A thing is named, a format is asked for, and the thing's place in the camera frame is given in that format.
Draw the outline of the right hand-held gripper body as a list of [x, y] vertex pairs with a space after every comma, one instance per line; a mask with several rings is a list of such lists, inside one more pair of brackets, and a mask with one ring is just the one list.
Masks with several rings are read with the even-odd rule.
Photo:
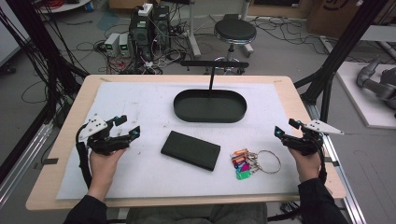
[[314, 154], [321, 150], [323, 145], [323, 134], [345, 133], [318, 119], [313, 119], [308, 123], [304, 123], [304, 128], [300, 131], [303, 134], [302, 137], [290, 135], [290, 141], [288, 143], [281, 143], [283, 146], [300, 151], [304, 156]]

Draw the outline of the black wallet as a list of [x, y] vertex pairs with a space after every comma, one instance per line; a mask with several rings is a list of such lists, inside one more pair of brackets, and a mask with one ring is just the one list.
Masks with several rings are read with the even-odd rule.
[[172, 131], [168, 135], [161, 153], [213, 172], [219, 157], [220, 146]]

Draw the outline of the black oval tray with stand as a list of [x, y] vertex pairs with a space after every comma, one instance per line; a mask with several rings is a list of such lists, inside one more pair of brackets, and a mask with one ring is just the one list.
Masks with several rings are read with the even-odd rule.
[[182, 66], [211, 67], [209, 87], [206, 90], [181, 91], [174, 99], [174, 112], [187, 122], [234, 123], [241, 120], [248, 109], [246, 99], [238, 92], [214, 90], [216, 67], [247, 68], [248, 63], [215, 61], [182, 61]]

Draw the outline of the person's right hand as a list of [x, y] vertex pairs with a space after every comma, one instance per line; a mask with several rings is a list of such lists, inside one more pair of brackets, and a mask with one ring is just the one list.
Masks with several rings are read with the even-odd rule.
[[299, 188], [306, 188], [319, 182], [319, 170], [321, 168], [318, 153], [304, 156], [300, 151], [290, 148], [290, 154], [295, 159], [299, 174]]

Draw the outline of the wooden table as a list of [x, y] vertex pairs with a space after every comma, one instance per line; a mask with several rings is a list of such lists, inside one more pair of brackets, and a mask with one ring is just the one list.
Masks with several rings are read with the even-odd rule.
[[[68, 209], [73, 207], [87, 192], [86, 184], [78, 167], [78, 153], [75, 149], [75, 136], [78, 128], [89, 118], [88, 113], [101, 84], [106, 82], [148, 82], [148, 83], [188, 83], [190, 89], [207, 89], [210, 77], [182, 75], [91, 75], [87, 77], [78, 93], [77, 99], [65, 120], [64, 126], [53, 145], [49, 156], [58, 158], [57, 164], [49, 164], [35, 182], [35, 186], [26, 202], [29, 210]], [[297, 119], [304, 123], [311, 120], [289, 77], [284, 76], [217, 76], [213, 88], [221, 90], [221, 83], [272, 84], [281, 101], [288, 119]], [[154, 205], [183, 205], [211, 203], [247, 203], [247, 202], [282, 202], [298, 200], [295, 194], [248, 194], [231, 196], [200, 196], [173, 198], [106, 198], [110, 207], [142, 207]]]

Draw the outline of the white table mat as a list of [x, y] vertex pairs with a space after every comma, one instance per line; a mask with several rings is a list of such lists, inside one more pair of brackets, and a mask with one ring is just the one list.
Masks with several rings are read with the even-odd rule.
[[[174, 98], [188, 83], [106, 82], [100, 85], [88, 113], [102, 119], [126, 115], [113, 135], [139, 126], [141, 135], [122, 155], [110, 199], [295, 194], [299, 183], [295, 162], [274, 136], [275, 126], [290, 130], [272, 84], [221, 83], [240, 93], [245, 116], [235, 123], [194, 123], [179, 119]], [[176, 131], [220, 146], [213, 172], [163, 155], [169, 133]]]

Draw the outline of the white platform board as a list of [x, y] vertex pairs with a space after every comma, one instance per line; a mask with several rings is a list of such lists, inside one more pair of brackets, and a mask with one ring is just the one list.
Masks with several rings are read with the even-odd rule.
[[396, 110], [387, 107], [373, 92], [356, 84], [358, 73], [364, 66], [366, 63], [344, 62], [337, 71], [337, 77], [367, 127], [396, 130]]

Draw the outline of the white power supply unit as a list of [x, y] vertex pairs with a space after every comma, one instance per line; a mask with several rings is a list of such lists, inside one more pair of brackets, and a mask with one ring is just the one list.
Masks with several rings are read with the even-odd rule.
[[120, 55], [122, 57], [131, 56], [129, 36], [127, 34], [120, 34], [119, 46], [120, 46]]
[[120, 53], [120, 35], [118, 33], [111, 34], [105, 41], [106, 52], [109, 57], [117, 57]]

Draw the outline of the black computer tower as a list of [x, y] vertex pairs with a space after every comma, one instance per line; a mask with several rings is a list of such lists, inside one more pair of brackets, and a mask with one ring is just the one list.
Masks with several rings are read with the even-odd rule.
[[150, 62], [152, 60], [152, 22], [149, 16], [139, 14], [143, 9], [143, 7], [134, 8], [131, 15], [129, 33], [136, 47], [136, 52], [139, 53], [145, 61]]
[[157, 45], [161, 49], [167, 49], [170, 46], [169, 36], [169, 6], [156, 6], [152, 15], [154, 23], [154, 33], [156, 35]]

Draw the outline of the person's legs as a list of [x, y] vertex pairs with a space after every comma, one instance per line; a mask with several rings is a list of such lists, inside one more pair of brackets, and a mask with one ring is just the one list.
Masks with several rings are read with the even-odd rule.
[[266, 224], [266, 203], [131, 208], [127, 224]]

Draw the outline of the black round stool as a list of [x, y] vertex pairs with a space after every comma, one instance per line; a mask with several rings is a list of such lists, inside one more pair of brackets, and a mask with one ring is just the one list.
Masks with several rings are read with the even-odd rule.
[[214, 35], [218, 40], [229, 45], [227, 55], [216, 58], [215, 62], [238, 63], [233, 57], [234, 47], [250, 44], [256, 38], [257, 30], [247, 21], [223, 19], [215, 24]]

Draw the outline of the white table leg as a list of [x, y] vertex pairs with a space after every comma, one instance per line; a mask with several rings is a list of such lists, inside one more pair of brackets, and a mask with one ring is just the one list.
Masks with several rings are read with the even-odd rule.
[[199, 49], [197, 40], [195, 38], [195, 32], [194, 32], [194, 5], [195, 5], [195, 0], [189, 0], [189, 25], [190, 28], [188, 30], [188, 38], [189, 42], [191, 45], [191, 50], [193, 53], [193, 56], [195, 59], [198, 59], [202, 56], [201, 51]]

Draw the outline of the cardboard box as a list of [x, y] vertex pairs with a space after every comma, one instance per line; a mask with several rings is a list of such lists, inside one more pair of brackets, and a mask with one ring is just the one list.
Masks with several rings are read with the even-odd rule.
[[340, 37], [356, 15], [368, 18], [381, 0], [313, 0], [306, 20], [310, 34]]

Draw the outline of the aluminium rail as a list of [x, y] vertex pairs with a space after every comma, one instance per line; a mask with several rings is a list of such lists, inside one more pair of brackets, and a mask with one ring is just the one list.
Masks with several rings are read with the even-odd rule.
[[332, 167], [338, 175], [340, 182], [346, 192], [346, 196], [342, 199], [348, 217], [352, 224], [367, 224], [366, 219], [361, 211], [359, 203], [354, 195], [353, 189], [347, 180], [347, 174], [344, 171], [342, 163], [337, 155], [332, 139], [328, 134], [324, 134], [324, 149], [328, 153], [332, 161]]
[[30, 138], [25, 146], [22, 146], [21, 155], [16, 163], [11, 167], [10, 172], [6, 175], [5, 180], [0, 184], [0, 210], [7, 203], [28, 168], [33, 163], [38, 152], [47, 142], [53, 130], [53, 124], [42, 124], [34, 135]]

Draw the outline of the black metal frame post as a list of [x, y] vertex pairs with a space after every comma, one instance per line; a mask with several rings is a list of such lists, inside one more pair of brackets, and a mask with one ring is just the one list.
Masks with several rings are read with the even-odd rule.
[[294, 83], [296, 89], [309, 84], [301, 99], [307, 105], [315, 105], [322, 95], [319, 119], [326, 122], [329, 115], [332, 80], [355, 45], [361, 40], [369, 26], [375, 20], [388, 0], [363, 0], [357, 14], [328, 55], [319, 70], [312, 75]]

